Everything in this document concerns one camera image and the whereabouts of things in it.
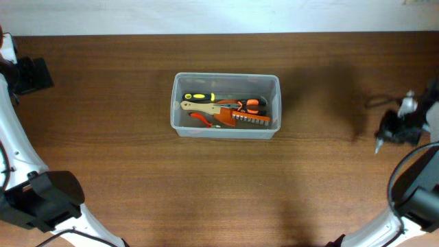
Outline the metal file yellow-black handle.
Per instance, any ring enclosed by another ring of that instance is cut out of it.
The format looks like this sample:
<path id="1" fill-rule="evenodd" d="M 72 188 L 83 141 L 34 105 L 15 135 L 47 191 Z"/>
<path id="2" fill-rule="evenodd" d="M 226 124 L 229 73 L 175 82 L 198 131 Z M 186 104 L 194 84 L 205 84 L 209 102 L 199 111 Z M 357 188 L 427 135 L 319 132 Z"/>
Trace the metal file yellow-black handle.
<path id="1" fill-rule="evenodd" d="M 258 95 L 246 94 L 224 94 L 224 93 L 184 93 L 182 99 L 189 102 L 219 102 L 223 100 L 233 101 L 249 101 L 251 104 L 258 102 L 261 105 L 266 105 L 266 98 Z"/>

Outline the orange socket rail with sockets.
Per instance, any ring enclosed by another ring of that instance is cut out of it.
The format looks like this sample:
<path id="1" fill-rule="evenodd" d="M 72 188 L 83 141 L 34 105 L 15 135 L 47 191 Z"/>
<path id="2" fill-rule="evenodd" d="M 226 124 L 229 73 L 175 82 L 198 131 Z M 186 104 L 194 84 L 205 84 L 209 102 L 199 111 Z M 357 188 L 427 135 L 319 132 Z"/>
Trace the orange socket rail with sockets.
<path id="1" fill-rule="evenodd" d="M 261 115 L 254 115 L 254 114 L 250 114 L 250 113 L 243 113 L 243 112 L 239 112 L 239 111 L 233 111 L 232 117 L 234 119 L 237 119 L 240 121 L 247 121 L 247 122 L 250 122 L 252 124 L 259 124 L 259 125 L 264 125 L 264 126 L 270 125 L 270 122 L 271 122 L 271 119 L 269 117 L 261 116 Z"/>

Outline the orange scraper wooden handle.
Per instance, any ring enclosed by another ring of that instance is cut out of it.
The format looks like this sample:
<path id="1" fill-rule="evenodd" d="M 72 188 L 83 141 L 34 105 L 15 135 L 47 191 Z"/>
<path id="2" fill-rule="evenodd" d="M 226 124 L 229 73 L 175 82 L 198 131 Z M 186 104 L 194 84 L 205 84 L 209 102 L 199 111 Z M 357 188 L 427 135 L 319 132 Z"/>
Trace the orange scraper wooden handle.
<path id="1" fill-rule="evenodd" d="M 236 126 L 236 120 L 232 116 L 232 110 L 221 106 L 216 106 L 214 103 L 194 103 L 182 101 L 180 106 L 183 110 L 195 110 L 214 116 L 220 123 L 230 127 Z"/>

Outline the clear plastic container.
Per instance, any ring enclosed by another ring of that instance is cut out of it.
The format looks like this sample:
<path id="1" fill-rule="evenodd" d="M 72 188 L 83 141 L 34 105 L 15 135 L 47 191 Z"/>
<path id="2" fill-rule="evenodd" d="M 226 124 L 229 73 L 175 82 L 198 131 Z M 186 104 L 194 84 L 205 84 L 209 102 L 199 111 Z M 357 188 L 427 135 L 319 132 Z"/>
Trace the clear plastic container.
<path id="1" fill-rule="evenodd" d="M 264 126 L 236 120 L 236 126 L 220 123 L 214 116 L 180 106 L 184 93 L 224 93 L 258 95 L 266 98 L 266 114 L 270 125 Z M 200 113 L 209 122 L 221 128 L 205 128 L 198 119 L 189 116 Z M 178 73 L 171 94 L 171 126 L 182 137 L 226 139 L 271 139 L 281 127 L 281 90 L 275 75 L 239 73 Z"/>

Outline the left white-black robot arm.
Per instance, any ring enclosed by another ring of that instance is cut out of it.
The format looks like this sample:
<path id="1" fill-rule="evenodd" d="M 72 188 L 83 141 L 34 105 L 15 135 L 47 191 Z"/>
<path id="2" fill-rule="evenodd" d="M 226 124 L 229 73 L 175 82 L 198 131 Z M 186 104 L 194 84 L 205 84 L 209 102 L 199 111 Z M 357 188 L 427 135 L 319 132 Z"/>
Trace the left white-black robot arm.
<path id="1" fill-rule="evenodd" d="M 51 171 L 37 155 L 14 111 L 18 95 L 52 86 L 42 58 L 18 59 L 11 34 L 1 33 L 1 221 L 52 236 L 73 246 L 127 246 L 85 205 L 77 178 Z"/>

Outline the small red cutting pliers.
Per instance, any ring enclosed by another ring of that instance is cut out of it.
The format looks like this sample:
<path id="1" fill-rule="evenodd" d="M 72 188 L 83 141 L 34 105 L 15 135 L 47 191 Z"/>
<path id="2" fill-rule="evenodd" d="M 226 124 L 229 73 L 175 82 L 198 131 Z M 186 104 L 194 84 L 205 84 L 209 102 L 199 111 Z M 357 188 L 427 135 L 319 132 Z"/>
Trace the small red cutting pliers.
<path id="1" fill-rule="evenodd" d="M 189 116 L 192 117 L 192 118 L 200 120 L 205 125 L 205 128 L 221 128 L 220 125 L 216 125 L 216 124 L 213 124 L 213 123 L 209 122 L 200 113 L 190 113 Z"/>

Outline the needle-nose pliers orange-black handles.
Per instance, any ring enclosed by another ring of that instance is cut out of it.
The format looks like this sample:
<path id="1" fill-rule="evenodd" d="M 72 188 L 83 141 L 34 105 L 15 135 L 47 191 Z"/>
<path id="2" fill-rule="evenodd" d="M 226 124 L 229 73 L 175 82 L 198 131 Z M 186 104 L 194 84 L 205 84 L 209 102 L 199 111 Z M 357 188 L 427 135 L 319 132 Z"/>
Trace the needle-nose pliers orange-black handles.
<path id="1" fill-rule="evenodd" d="M 216 106 L 231 108 L 241 113 L 265 115 L 266 103 L 259 99 L 224 99 L 215 103 Z"/>

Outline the stubby yellow-black screwdriver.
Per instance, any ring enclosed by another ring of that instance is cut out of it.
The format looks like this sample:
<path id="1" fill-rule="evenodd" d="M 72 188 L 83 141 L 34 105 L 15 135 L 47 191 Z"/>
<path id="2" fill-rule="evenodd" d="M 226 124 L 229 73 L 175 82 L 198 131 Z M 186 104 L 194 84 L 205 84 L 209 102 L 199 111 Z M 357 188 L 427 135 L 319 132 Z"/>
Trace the stubby yellow-black screwdriver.
<path id="1" fill-rule="evenodd" d="M 375 144 L 375 154 L 378 154 L 379 150 L 381 149 L 381 147 L 384 144 L 384 140 L 381 138 L 377 138 L 376 139 L 376 144 Z"/>

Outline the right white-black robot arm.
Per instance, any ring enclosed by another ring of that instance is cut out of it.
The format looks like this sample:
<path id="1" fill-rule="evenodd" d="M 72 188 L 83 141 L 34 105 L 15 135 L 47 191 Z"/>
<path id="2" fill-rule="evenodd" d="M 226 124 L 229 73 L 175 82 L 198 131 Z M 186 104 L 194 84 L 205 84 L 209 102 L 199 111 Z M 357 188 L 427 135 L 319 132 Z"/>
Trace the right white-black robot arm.
<path id="1" fill-rule="evenodd" d="M 384 143 L 415 148 L 394 168 L 387 189 L 388 206 L 374 220 L 328 246 L 398 246 L 438 229 L 438 79 L 421 95 L 409 91 L 388 110 L 375 132 L 376 150 Z"/>

